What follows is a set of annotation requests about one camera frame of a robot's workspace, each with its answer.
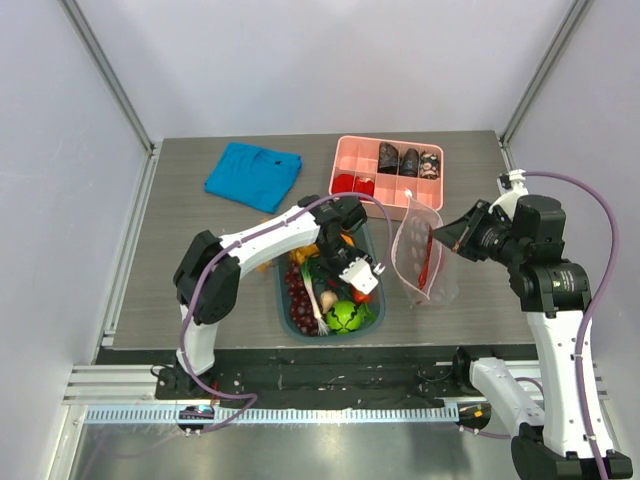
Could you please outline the red toy lobster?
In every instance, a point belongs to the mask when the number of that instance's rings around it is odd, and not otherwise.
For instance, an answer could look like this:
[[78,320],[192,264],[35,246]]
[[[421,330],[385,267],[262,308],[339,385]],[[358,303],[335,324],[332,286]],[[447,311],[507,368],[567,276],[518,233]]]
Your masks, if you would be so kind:
[[430,296],[431,289],[431,257],[433,251],[433,227],[430,226],[427,231],[427,240],[424,252],[424,259],[418,276],[418,288],[425,294],[426,297]]

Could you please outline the clear zip top bag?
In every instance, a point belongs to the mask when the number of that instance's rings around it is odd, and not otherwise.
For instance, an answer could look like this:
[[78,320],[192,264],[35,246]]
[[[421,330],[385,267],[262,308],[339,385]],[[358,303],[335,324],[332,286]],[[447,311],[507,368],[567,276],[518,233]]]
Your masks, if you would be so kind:
[[419,202],[409,189],[405,189],[403,194],[404,200],[408,201],[408,208],[392,245],[391,260],[394,271],[413,305],[449,305],[459,293],[456,259],[449,249],[434,238],[430,264],[430,296],[426,297],[418,288],[428,228],[432,226],[434,230],[443,226],[443,220],[436,210]]

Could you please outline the toy green onion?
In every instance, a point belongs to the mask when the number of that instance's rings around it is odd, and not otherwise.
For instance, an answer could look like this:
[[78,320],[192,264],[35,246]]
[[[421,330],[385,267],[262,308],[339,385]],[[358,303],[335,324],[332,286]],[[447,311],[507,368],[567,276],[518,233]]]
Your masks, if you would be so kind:
[[329,334],[329,327],[324,320],[323,314],[319,308],[317,299],[315,297],[313,281],[311,276],[311,260],[307,258],[300,266],[300,272],[303,280],[303,284],[309,300],[311,302],[311,308],[313,312],[313,317],[316,320],[318,335],[319,336],[327,336]]

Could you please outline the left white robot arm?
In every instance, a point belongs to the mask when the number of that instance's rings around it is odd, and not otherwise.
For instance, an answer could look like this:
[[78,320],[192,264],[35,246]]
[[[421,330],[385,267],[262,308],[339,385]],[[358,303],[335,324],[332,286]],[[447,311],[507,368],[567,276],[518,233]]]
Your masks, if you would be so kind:
[[182,371],[179,388],[190,398],[205,397],[213,385],[217,323],[236,305],[239,282],[259,265],[296,248],[316,245],[330,275],[362,293],[378,286],[384,266],[345,242],[367,221],[353,193],[306,196],[282,215],[251,229],[214,236],[205,230],[192,240],[173,283],[188,323],[180,334],[176,357]]

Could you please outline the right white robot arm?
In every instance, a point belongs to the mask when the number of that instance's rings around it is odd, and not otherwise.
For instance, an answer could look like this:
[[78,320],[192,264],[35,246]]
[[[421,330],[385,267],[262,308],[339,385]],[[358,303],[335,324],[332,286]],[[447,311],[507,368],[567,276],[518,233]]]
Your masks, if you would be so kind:
[[522,479],[629,479],[631,459],[616,450],[603,421],[593,371],[592,303],[586,271],[563,257],[566,215],[553,198],[526,194],[507,212],[480,200],[433,237],[471,261],[491,259],[509,274],[532,331],[542,382],[537,404],[496,357],[456,365],[457,391],[478,391],[510,431],[511,458]]

